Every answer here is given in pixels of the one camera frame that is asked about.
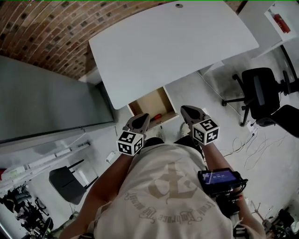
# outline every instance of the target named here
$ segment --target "desk top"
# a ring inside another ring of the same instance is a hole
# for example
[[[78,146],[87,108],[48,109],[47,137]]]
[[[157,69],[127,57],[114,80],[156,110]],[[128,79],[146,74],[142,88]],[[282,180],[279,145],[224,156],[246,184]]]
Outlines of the desk top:
[[[160,5],[114,24],[89,43],[115,109],[258,47],[251,32],[223,1]]]

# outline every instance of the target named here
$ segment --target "phone screen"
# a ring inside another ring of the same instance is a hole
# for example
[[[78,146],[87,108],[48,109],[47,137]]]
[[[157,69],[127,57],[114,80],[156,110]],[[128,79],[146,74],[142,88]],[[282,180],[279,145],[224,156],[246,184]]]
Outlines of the phone screen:
[[[205,184],[224,183],[236,180],[236,177],[229,170],[204,173],[202,177]]]

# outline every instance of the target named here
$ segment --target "black chair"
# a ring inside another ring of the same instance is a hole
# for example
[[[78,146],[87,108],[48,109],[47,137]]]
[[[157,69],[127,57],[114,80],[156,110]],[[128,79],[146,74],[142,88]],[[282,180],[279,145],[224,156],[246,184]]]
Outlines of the black chair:
[[[86,190],[99,178],[96,177],[91,183],[86,186],[82,186],[75,178],[70,168],[82,163],[84,159],[67,167],[62,167],[50,171],[49,182],[57,190],[57,192],[69,203],[78,205],[85,194]]]
[[[259,126],[265,127],[278,124],[287,132],[295,137],[299,137],[299,110],[285,105],[280,108],[279,93],[284,92],[285,95],[299,91],[298,81],[290,83],[286,71],[283,71],[285,81],[278,83],[270,68],[256,68],[246,70],[242,73],[242,80],[238,75],[233,75],[233,79],[240,84],[244,98],[223,100],[222,106],[226,106],[229,102],[244,101],[245,110],[244,120],[240,125],[246,124],[249,110],[251,116],[256,120]]]

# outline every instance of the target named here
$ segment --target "fiducial marker cube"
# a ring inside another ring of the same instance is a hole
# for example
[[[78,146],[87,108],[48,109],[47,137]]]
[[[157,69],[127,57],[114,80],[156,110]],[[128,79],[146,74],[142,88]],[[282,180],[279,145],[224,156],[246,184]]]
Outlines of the fiducial marker cube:
[[[219,126],[212,120],[207,119],[192,125],[192,136],[203,145],[214,142],[219,135]]]
[[[142,149],[144,144],[144,135],[129,131],[122,131],[121,136],[116,141],[118,152],[134,156]]]

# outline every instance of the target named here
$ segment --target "wooden drawer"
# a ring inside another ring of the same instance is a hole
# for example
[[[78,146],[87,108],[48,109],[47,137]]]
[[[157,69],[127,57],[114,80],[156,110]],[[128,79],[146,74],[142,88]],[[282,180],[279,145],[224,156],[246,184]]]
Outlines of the wooden drawer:
[[[161,114],[161,118],[149,123],[149,129],[179,116],[164,86],[131,102],[128,104],[128,108],[133,116],[148,113],[150,118],[153,118],[157,114]]]

